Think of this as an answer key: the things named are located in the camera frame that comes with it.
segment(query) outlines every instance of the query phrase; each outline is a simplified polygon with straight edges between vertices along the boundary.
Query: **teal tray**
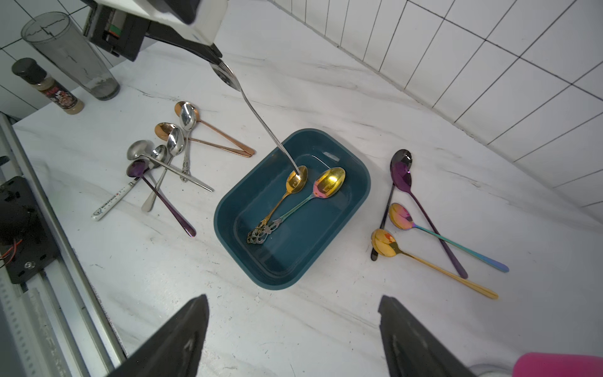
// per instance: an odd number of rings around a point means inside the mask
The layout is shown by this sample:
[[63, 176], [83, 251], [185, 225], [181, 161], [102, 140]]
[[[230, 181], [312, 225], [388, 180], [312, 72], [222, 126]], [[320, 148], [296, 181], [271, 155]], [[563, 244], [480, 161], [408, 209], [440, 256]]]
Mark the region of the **teal tray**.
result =
[[213, 216], [216, 235], [247, 276], [268, 290], [282, 290], [298, 281], [351, 219], [371, 188], [367, 167], [325, 132], [299, 130], [283, 145], [298, 166], [306, 165], [308, 181], [302, 191], [283, 201], [272, 220], [309, 196], [314, 180], [323, 171], [340, 166], [346, 170], [346, 180], [332, 197], [306, 203], [262, 245], [247, 244], [247, 233], [285, 193], [285, 182], [293, 171], [287, 157], [275, 148], [222, 198]]

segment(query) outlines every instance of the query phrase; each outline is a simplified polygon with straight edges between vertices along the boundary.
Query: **spice bottle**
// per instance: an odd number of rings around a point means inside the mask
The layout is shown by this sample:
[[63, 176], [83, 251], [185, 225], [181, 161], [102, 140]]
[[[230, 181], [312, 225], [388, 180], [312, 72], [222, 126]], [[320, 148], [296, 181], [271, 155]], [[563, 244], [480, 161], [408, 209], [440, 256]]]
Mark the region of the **spice bottle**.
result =
[[13, 73], [59, 105], [67, 114], [77, 114], [84, 108], [81, 100], [48, 75], [32, 58], [17, 60], [13, 64]]

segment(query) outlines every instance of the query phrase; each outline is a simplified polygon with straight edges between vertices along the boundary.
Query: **white tile wall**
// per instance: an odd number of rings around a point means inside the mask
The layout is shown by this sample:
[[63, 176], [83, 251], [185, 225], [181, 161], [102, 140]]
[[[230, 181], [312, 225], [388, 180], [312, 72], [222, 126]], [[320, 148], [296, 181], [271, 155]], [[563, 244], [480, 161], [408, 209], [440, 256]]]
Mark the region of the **white tile wall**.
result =
[[329, 0], [327, 14], [327, 33], [325, 36], [337, 45], [341, 44], [343, 26], [346, 22], [347, 6], [350, 0]]
[[583, 78], [576, 81], [576, 86], [599, 98], [603, 98], [603, 63], [600, 63]]
[[456, 123], [487, 144], [565, 87], [566, 82], [519, 59]]
[[517, 160], [517, 164], [551, 186], [559, 186], [601, 169], [602, 140], [603, 115], [599, 115]]
[[364, 55], [364, 62], [374, 69], [381, 68], [405, 5], [406, 1], [381, 0], [367, 52]]
[[521, 55], [572, 2], [573, 0], [517, 0], [488, 40], [515, 55]]
[[306, 0], [292, 0], [291, 13], [300, 20], [306, 22]]
[[515, 60], [517, 57], [513, 54], [484, 42], [436, 102], [434, 109], [456, 121]]
[[380, 72], [406, 87], [442, 21], [435, 14], [408, 2]]
[[327, 28], [329, 1], [306, 0], [306, 25], [324, 35]]
[[381, 0], [350, 0], [341, 46], [360, 59], [364, 58], [368, 40]]
[[456, 0], [446, 19], [486, 38], [511, 4], [513, 0]]
[[570, 86], [499, 136], [490, 146], [515, 161], [602, 112], [603, 101]]
[[444, 21], [406, 90], [433, 106], [482, 42], [480, 37]]
[[603, 1], [325, 2], [328, 39], [603, 221]]
[[574, 82], [603, 60], [603, 1], [577, 0], [523, 55]]
[[589, 204], [601, 201], [603, 170], [561, 185], [557, 189], [569, 196], [579, 206], [588, 206]]
[[445, 17], [454, 0], [416, 0], [415, 4], [428, 9], [440, 17]]
[[[86, 22], [89, 8], [80, 0], [0, 0], [0, 112], [24, 118], [50, 103], [50, 100], [23, 79], [12, 74], [11, 67], [17, 59], [31, 57], [68, 89], [75, 89], [78, 86], [21, 39], [22, 27], [32, 17], [49, 11], [69, 13], [76, 26], [81, 29]], [[141, 49], [154, 42], [145, 39]], [[94, 48], [107, 68], [112, 68], [125, 60], [95, 46]]]

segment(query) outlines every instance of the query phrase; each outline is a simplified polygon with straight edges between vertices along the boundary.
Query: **rainbow spoon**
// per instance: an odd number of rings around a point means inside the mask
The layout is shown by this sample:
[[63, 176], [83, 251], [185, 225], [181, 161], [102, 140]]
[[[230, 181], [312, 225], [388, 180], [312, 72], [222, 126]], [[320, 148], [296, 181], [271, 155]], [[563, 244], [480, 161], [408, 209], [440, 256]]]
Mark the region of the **rainbow spoon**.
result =
[[461, 249], [462, 251], [473, 255], [474, 257], [478, 258], [480, 261], [489, 264], [490, 266], [496, 268], [497, 270], [500, 270], [503, 272], [509, 272], [509, 268], [506, 265], [504, 265], [500, 262], [497, 262], [494, 259], [488, 258], [485, 255], [481, 255], [480, 253], [476, 253], [471, 249], [468, 249], [462, 245], [457, 244], [454, 241], [447, 239], [446, 237], [442, 237], [441, 235], [432, 232], [431, 230], [428, 230], [428, 229], [425, 229], [424, 227], [416, 225], [414, 223], [414, 221], [412, 220], [411, 214], [408, 213], [408, 211], [406, 210], [406, 208], [404, 208], [404, 206], [402, 204], [393, 203], [390, 206], [390, 220], [395, 226], [397, 226], [398, 228], [400, 228], [402, 230], [409, 230], [412, 228], [421, 229], [422, 231], [427, 232], [433, 236], [436, 236], [437, 238], [442, 239], [442, 240], [448, 242], [449, 244], [456, 246], [457, 248]]
[[428, 261], [424, 261], [419, 257], [411, 255], [407, 252], [403, 252], [400, 249], [400, 247], [398, 247], [398, 243], [396, 242], [396, 239], [394, 238], [394, 236], [392, 236], [387, 230], [383, 230], [383, 229], [375, 230], [373, 232], [373, 234], [371, 235], [371, 243], [373, 244], [374, 249], [377, 250], [377, 252], [383, 256], [396, 256], [398, 254], [404, 254], [406, 256], [411, 257], [412, 259], [414, 259], [416, 261], [419, 261], [425, 265], [430, 266], [434, 270], [438, 270], [439, 272], [443, 273], [444, 275], [450, 276], [452, 279], [455, 279], [459, 283], [467, 285], [469, 288], [473, 289], [476, 292], [483, 294], [484, 296], [486, 296], [488, 298], [491, 298], [493, 300], [496, 300], [498, 298], [498, 294], [496, 292], [489, 290], [486, 287], [482, 287], [481, 285], [476, 284], [472, 281], [465, 280], [451, 272], [444, 270], [443, 268], [440, 268], [434, 264], [429, 263]]

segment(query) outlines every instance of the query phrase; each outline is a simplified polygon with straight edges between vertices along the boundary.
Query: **red wire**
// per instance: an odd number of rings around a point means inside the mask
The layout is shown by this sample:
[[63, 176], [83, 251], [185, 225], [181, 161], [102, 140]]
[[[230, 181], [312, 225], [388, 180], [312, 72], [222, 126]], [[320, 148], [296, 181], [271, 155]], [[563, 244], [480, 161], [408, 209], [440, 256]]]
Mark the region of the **red wire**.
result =
[[9, 264], [10, 262], [12, 262], [12, 260], [14, 259], [15, 254], [17, 253], [17, 239], [13, 239], [14, 242], [14, 247], [13, 247], [13, 256], [10, 257], [10, 259], [8, 260], [8, 262], [6, 262], [6, 264]]
[[[21, 239], [19, 242], [17, 242], [17, 245], [19, 245], [21, 242], [23, 242], [23, 240], [22, 240], [22, 239]], [[11, 250], [13, 249], [13, 247], [14, 247], [14, 245], [13, 245], [13, 246], [11, 246], [11, 247], [10, 247], [10, 248], [9, 248], [9, 249], [6, 251], [6, 253], [2, 254], [2, 256], [0, 256], [0, 259], [4, 259], [4, 258], [6, 258], [6, 255], [7, 255], [7, 254], [9, 254], [9, 253], [11, 252]]]

